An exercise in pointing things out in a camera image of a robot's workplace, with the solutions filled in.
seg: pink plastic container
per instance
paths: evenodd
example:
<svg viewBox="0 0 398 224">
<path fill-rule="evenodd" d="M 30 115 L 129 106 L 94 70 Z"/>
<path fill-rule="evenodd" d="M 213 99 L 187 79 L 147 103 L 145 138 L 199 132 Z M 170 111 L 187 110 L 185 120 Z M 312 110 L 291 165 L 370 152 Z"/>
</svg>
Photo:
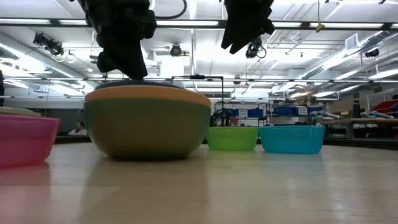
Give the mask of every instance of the pink plastic container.
<svg viewBox="0 0 398 224">
<path fill-rule="evenodd" d="M 0 168 L 43 162 L 59 129 L 56 118 L 0 114 Z"/>
</svg>

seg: tan bowl rim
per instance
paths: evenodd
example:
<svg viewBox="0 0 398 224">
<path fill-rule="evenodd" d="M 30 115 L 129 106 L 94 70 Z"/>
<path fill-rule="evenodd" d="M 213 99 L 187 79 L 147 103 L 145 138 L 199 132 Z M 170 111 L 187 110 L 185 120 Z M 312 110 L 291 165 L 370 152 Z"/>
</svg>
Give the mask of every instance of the tan bowl rim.
<svg viewBox="0 0 398 224">
<path fill-rule="evenodd" d="M 165 86 L 112 86 L 92 91 L 85 102 L 111 99 L 154 99 L 177 100 L 210 106 L 211 101 L 204 95 L 181 88 Z"/>
</svg>

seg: plastic bowl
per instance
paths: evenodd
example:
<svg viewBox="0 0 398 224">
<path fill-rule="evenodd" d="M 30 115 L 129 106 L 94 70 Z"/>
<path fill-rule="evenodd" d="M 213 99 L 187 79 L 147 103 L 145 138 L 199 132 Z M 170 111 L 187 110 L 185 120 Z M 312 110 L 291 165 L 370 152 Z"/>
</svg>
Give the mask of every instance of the plastic bowl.
<svg viewBox="0 0 398 224">
<path fill-rule="evenodd" d="M 43 162 L 51 153 L 60 120 L 0 114 L 0 167 Z"/>
<path fill-rule="evenodd" d="M 324 126 L 267 126 L 259 128 L 266 152 L 317 154 L 321 151 Z"/>
<path fill-rule="evenodd" d="M 97 148 L 113 159 L 183 159 L 208 132 L 210 105 L 181 88 L 114 86 L 86 96 L 85 121 Z"/>
<path fill-rule="evenodd" d="M 258 128 L 212 127 L 207 135 L 211 150 L 253 151 L 257 144 Z"/>
</svg>

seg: green bowl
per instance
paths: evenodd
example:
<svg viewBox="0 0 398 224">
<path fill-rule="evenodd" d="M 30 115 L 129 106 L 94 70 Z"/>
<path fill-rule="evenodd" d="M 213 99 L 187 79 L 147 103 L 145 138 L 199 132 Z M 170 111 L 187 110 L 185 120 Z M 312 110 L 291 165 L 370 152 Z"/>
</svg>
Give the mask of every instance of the green bowl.
<svg viewBox="0 0 398 224">
<path fill-rule="evenodd" d="M 253 151 L 257 144 L 258 128 L 212 127 L 207 135 L 211 150 Z"/>
<path fill-rule="evenodd" d="M 183 159 L 206 136 L 210 111 L 177 100 L 94 100 L 85 103 L 85 121 L 97 148 L 113 159 Z"/>
</svg>

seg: blue bowl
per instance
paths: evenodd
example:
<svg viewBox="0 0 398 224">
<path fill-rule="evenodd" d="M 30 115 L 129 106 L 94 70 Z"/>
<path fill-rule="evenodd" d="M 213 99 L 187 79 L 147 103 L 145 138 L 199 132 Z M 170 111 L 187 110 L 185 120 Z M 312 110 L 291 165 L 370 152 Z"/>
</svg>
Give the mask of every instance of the blue bowl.
<svg viewBox="0 0 398 224">
<path fill-rule="evenodd" d="M 267 126 L 259 128 L 266 152 L 317 154 L 321 151 L 324 126 Z"/>
</svg>

